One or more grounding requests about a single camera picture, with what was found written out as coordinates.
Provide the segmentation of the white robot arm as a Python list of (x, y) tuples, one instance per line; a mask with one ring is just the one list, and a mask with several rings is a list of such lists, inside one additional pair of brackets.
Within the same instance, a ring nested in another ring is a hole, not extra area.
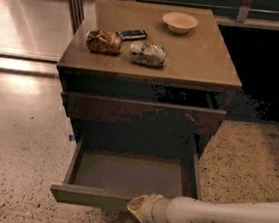
[(142, 223), (279, 223), (279, 203), (205, 203), (161, 194), (133, 198), (127, 210)]

